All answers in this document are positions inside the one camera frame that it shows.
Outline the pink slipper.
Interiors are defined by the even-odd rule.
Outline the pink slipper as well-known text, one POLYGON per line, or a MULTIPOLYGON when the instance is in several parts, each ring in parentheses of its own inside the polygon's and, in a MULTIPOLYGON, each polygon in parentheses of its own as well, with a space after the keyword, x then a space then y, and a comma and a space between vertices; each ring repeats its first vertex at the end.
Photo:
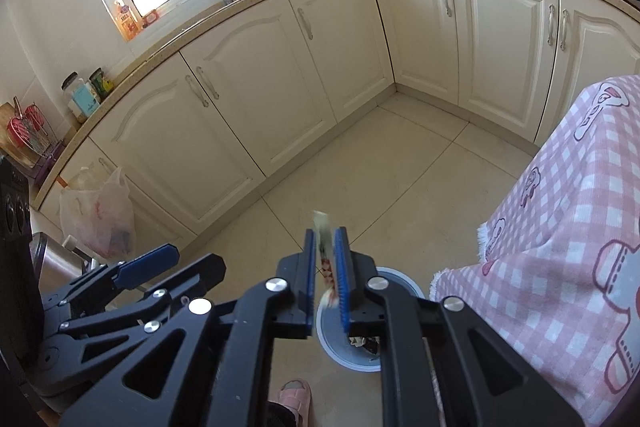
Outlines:
POLYGON ((268 426, 305 427, 309 425, 312 393, 303 379, 292 379, 279 390, 267 410, 268 426))

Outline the hanging clear plastic bag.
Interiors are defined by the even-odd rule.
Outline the hanging clear plastic bag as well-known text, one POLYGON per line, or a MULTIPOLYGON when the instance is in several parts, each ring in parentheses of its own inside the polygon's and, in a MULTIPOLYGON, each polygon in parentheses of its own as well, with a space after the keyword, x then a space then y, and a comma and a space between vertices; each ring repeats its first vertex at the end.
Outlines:
POLYGON ((120 168, 107 173, 99 162, 81 167, 60 193, 60 221, 64 237, 73 236, 105 260, 134 255, 134 205, 120 168))

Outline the cream lower kitchen cabinets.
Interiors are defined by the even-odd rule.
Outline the cream lower kitchen cabinets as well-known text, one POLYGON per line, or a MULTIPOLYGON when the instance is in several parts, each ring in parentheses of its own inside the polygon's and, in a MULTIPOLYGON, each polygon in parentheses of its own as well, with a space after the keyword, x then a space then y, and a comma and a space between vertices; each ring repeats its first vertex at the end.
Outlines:
POLYGON ((238 0, 122 75, 32 198, 122 169, 146 243, 192 244, 394 90, 528 144, 639 69, 634 0, 238 0))

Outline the snack wrapper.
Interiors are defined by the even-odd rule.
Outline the snack wrapper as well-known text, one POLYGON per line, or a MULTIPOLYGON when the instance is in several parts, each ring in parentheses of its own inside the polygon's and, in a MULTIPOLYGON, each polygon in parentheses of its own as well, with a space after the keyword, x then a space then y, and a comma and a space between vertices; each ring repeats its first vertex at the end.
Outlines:
POLYGON ((331 308, 335 308, 337 306, 337 290, 333 270, 333 232, 330 216, 326 212, 314 210, 312 221, 314 221, 314 233, 316 233, 320 271, 328 292, 326 304, 331 308))

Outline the red dish rack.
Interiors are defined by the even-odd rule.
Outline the red dish rack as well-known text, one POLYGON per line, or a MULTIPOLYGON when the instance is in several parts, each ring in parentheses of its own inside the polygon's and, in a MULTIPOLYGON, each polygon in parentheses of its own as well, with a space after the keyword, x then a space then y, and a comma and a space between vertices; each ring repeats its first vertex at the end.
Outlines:
POLYGON ((37 104, 21 106, 20 100, 13 98, 13 115, 9 117, 9 137, 17 148, 30 150, 42 160, 56 161, 62 142, 37 104))

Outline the pink checkered cartoon tablecloth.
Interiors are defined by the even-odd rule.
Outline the pink checkered cartoon tablecloth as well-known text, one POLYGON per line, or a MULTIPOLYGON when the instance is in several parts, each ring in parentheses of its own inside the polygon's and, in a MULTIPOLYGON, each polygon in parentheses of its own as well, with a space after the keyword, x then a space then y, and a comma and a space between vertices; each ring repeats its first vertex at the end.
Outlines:
POLYGON ((580 92, 494 214, 476 265, 433 277, 589 426, 639 378, 639 79, 580 92))

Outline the glass jar with lid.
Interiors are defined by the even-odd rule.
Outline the glass jar with lid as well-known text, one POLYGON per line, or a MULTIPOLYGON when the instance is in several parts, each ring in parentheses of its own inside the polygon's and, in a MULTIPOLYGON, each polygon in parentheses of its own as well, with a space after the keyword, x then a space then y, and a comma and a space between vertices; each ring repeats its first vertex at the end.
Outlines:
POLYGON ((79 122, 83 122, 96 113, 101 104, 101 98, 93 84, 80 77, 77 72, 71 72, 61 86, 67 98, 69 108, 75 109, 79 122))

